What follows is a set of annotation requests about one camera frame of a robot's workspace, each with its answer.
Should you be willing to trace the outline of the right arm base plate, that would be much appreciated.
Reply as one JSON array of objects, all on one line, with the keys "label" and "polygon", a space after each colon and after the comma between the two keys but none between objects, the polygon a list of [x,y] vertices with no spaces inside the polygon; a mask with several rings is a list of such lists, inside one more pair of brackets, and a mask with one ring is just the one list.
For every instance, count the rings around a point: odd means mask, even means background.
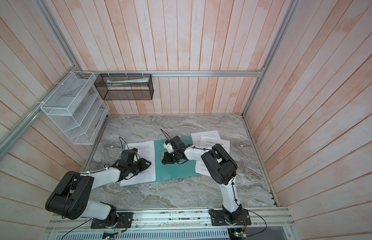
[{"label": "right arm base plate", "polygon": [[209,215],[213,226],[242,225],[246,227],[252,224],[249,212],[244,209],[237,209],[233,213],[226,210],[210,209]]}]

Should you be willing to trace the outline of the green file folder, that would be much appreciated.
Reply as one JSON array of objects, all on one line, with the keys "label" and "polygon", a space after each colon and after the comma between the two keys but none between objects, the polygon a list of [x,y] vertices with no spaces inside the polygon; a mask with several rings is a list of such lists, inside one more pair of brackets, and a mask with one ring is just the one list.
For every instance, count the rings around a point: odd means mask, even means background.
[{"label": "green file folder", "polygon": [[162,153],[166,152],[166,148],[163,146],[166,139],[155,140],[155,170],[156,180],[155,182],[163,182],[173,179],[182,179],[188,177],[200,176],[195,172],[196,161],[188,161],[185,164],[162,164]]}]

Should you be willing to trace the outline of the papers in black basket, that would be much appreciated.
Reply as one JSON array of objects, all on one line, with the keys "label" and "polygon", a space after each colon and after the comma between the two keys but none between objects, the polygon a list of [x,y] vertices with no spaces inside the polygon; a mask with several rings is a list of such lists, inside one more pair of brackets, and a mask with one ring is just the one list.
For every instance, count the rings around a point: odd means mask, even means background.
[{"label": "papers in black basket", "polygon": [[141,87],[149,83],[150,78],[107,80],[107,87]]}]

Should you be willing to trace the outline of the horizontal aluminium wall bar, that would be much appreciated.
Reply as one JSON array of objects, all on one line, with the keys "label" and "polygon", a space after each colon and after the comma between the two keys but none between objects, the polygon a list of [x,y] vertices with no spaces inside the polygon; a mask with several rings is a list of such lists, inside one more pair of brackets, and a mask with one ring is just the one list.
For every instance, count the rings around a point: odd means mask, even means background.
[{"label": "horizontal aluminium wall bar", "polygon": [[260,77],[262,71],[258,70],[234,70],[234,71],[92,71],[96,76],[99,74],[120,75],[151,75],[152,77]]}]

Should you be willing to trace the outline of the black mesh wall basket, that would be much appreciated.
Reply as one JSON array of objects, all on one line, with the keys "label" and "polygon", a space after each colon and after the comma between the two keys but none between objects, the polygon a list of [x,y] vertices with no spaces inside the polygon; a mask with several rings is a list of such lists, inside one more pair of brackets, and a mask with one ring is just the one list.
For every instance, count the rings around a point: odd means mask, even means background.
[{"label": "black mesh wall basket", "polygon": [[106,101],[150,101],[154,95],[149,74],[99,74],[94,85]]}]

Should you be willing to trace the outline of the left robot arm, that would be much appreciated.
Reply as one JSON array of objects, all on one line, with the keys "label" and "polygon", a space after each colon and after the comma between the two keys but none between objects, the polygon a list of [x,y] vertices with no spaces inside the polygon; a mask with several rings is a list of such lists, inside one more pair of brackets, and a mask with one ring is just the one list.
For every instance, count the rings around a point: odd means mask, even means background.
[{"label": "left robot arm", "polygon": [[45,209],[62,218],[88,218],[100,221],[106,228],[114,228],[119,216],[113,205],[90,200],[93,189],[129,180],[147,170],[152,163],[142,158],[138,149],[123,150],[120,157],[102,170],[67,172],[46,201]]}]

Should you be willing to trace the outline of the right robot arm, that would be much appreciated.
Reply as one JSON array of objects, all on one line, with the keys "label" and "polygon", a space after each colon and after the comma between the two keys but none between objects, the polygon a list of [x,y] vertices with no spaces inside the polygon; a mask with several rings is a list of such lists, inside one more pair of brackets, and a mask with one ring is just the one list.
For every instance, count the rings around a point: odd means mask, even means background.
[{"label": "right robot arm", "polygon": [[238,165],[230,154],[220,144],[210,148],[186,145],[178,136],[166,140],[164,143],[164,156],[162,164],[184,164],[191,160],[201,160],[212,177],[220,186],[223,197],[221,210],[209,210],[214,226],[234,225],[241,219],[242,204],[236,189],[236,176]]}]

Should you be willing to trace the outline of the aluminium mounting rail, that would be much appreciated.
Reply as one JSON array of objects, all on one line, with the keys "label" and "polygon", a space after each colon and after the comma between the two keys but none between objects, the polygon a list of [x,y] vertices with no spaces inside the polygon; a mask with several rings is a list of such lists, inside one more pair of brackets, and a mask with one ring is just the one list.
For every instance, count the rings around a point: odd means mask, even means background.
[{"label": "aluminium mounting rail", "polygon": [[[250,208],[248,215],[239,218],[236,224],[222,223],[222,228],[246,227],[284,227],[294,226],[292,215],[287,208]],[[202,209],[154,209],[131,210],[133,215],[124,221],[128,230],[166,230],[166,229],[211,229],[214,228],[209,210]],[[69,220],[53,215],[49,222],[47,233],[66,233],[74,231],[95,231],[91,228],[92,221],[87,219]]]}]

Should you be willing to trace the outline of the printed paper sheet front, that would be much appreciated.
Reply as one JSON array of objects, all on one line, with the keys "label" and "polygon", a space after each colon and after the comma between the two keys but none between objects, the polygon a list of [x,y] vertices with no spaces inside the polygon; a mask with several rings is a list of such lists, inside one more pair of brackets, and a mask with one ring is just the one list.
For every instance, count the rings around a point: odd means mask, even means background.
[{"label": "printed paper sheet front", "polygon": [[125,149],[134,150],[137,154],[135,154],[133,163],[129,166],[129,170],[132,172],[120,181],[120,187],[151,183],[159,180],[156,172],[154,141],[131,143]]}]

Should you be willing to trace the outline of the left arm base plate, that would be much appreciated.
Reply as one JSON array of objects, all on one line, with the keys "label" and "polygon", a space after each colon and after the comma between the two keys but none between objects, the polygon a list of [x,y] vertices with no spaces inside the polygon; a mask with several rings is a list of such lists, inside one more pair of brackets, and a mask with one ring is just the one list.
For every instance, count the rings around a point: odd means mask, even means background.
[{"label": "left arm base plate", "polygon": [[128,229],[132,225],[133,212],[115,212],[105,220],[94,220],[91,229]]}]

